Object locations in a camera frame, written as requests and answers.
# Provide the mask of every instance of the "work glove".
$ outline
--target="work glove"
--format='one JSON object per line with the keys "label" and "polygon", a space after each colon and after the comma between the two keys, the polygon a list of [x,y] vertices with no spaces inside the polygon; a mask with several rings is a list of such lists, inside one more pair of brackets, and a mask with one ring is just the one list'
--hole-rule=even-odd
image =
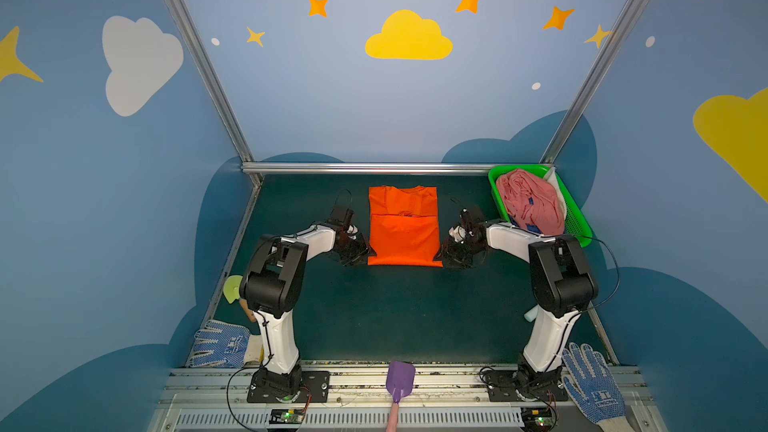
{"label": "work glove", "polygon": [[208,321],[194,335],[187,367],[242,368],[250,339],[250,331],[242,325]]}
{"label": "work glove", "polygon": [[592,424],[605,432],[634,432],[627,422],[624,398],[600,352],[589,344],[580,348],[571,342],[563,350],[563,362],[571,373],[563,376],[565,389]]}

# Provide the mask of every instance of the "pink cloth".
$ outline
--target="pink cloth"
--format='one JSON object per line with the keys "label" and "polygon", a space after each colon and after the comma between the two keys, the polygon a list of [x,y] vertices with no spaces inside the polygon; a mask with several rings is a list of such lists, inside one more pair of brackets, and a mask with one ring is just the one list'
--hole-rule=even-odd
{"label": "pink cloth", "polygon": [[526,226],[537,226],[545,235],[565,232],[565,216],[558,206],[558,194],[544,179],[516,168],[497,178],[496,188],[509,216],[523,230],[528,230]]}

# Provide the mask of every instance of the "folded orange t-shirt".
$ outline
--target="folded orange t-shirt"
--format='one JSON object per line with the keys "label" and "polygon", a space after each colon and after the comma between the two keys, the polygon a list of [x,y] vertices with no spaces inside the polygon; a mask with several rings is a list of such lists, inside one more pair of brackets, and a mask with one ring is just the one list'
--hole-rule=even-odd
{"label": "folded orange t-shirt", "polygon": [[426,265],[440,250],[436,187],[371,187],[370,245],[375,257],[368,265]]}

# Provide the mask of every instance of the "green mat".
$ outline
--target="green mat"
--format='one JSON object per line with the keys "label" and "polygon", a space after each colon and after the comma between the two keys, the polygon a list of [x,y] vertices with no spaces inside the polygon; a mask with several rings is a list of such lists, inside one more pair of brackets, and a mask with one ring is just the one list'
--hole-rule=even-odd
{"label": "green mat", "polygon": [[[259,236],[291,234],[324,220],[339,197],[352,193],[355,224],[368,237],[368,188],[434,186],[441,238],[458,221],[460,206],[478,204],[486,218],[498,212],[486,177],[267,176],[232,274],[243,274]],[[358,265],[342,267],[321,255],[306,265],[293,314],[296,345],[305,360],[393,359],[429,362],[517,362],[533,324],[523,314],[535,305],[528,264],[490,251],[472,269]],[[240,305],[219,302],[217,320],[259,328]],[[578,320],[571,340],[605,352],[589,318]]]}

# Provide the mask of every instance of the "green plastic basket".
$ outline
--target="green plastic basket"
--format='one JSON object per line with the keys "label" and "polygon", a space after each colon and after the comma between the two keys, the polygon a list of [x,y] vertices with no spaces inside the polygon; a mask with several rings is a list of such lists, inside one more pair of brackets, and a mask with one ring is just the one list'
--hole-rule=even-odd
{"label": "green plastic basket", "polygon": [[[509,220],[507,208],[504,207],[504,202],[502,202],[502,196],[498,193],[498,188],[496,188],[496,179],[508,172],[515,170],[516,168],[522,168],[526,172],[530,172],[534,176],[542,178],[544,177],[544,174],[547,173],[547,170],[549,170],[549,167],[547,166],[526,165],[498,166],[492,168],[488,172],[488,180],[491,182],[491,190],[493,191],[493,201],[496,202],[496,208],[498,209],[499,215],[501,215],[502,218],[507,222],[511,221]],[[591,237],[592,229],[589,227],[589,224],[587,224],[587,219],[584,218],[584,214],[582,214],[581,210],[579,210],[579,208],[576,206],[576,202],[574,202],[573,197],[571,197],[571,193],[565,187],[563,181],[560,180],[560,177],[558,177],[558,184],[560,184],[560,191],[563,193],[563,198],[565,198],[565,207],[568,210],[568,214],[565,216],[565,232]],[[592,239],[586,237],[576,237],[581,244],[581,247],[586,247],[592,243]]]}

